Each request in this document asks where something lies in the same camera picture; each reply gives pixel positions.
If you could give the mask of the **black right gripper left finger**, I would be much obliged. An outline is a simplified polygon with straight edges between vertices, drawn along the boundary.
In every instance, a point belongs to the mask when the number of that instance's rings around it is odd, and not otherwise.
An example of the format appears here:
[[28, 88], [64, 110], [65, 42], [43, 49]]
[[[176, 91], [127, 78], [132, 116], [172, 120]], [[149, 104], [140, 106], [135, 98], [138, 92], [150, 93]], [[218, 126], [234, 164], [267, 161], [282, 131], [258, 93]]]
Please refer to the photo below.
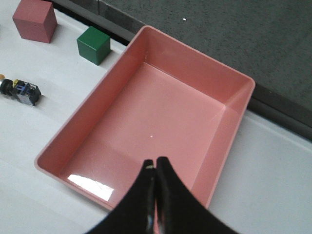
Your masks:
[[145, 160], [129, 191], [89, 234], [153, 234], [156, 169]]

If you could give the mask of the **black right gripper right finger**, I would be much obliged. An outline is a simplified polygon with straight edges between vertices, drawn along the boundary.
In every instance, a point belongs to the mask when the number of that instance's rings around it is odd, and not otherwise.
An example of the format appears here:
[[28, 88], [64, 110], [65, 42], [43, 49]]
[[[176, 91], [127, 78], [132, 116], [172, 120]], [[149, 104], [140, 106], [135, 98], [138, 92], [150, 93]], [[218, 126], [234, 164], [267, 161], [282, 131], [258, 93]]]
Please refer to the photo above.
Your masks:
[[191, 194], [169, 159], [156, 161], [157, 222], [160, 234], [235, 234]]

